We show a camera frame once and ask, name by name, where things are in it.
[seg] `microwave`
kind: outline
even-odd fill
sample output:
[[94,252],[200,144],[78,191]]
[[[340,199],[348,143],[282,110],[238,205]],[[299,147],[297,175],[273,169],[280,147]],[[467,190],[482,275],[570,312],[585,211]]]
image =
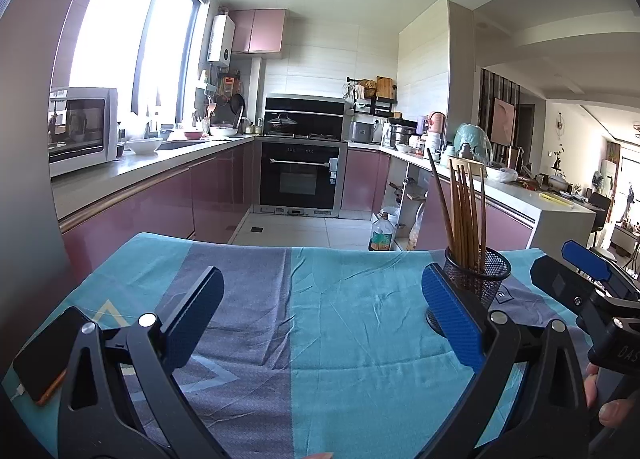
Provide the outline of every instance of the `microwave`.
[[118,91],[57,87],[49,94],[47,132],[51,177],[111,162],[118,142]]

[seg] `smartphone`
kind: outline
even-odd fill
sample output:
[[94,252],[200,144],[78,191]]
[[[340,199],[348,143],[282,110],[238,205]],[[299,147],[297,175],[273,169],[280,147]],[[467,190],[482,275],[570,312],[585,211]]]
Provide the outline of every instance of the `smartphone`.
[[76,336],[90,320],[76,307],[47,325],[14,360],[14,371],[37,406],[43,406],[62,384]]

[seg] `finger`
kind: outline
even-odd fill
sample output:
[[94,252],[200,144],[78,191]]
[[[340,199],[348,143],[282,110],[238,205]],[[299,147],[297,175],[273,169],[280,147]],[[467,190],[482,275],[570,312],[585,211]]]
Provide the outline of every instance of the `finger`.
[[584,395],[587,398],[587,407],[591,408],[598,397],[598,389],[596,388],[596,379],[598,375],[592,374],[584,380]]
[[600,422],[608,428],[616,428],[625,420],[633,405],[631,399],[617,399],[605,403],[598,413]]
[[592,374],[598,374],[599,370],[600,370],[599,366],[593,365],[593,363],[589,363],[589,365],[587,365],[587,374],[590,376]]

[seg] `utensil holder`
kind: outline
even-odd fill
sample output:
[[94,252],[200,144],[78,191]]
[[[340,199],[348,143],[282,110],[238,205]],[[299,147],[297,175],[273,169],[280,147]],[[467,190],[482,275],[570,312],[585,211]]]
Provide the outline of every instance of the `utensil holder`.
[[[464,269],[457,265],[449,248],[447,248],[443,271],[454,286],[471,291],[482,304],[482,308],[485,311],[489,311],[489,307],[494,301],[502,281],[511,275],[511,264],[500,253],[494,249],[487,248],[484,273],[478,273],[472,269]],[[440,336],[444,336],[440,324],[430,307],[427,308],[426,318],[431,328]]]

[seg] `bottle label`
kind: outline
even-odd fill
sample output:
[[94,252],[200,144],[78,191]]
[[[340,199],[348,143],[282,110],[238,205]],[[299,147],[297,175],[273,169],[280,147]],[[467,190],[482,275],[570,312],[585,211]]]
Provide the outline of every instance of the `bottle label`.
[[377,251],[389,251],[391,249],[391,237],[392,233],[377,233],[371,234],[371,249]]

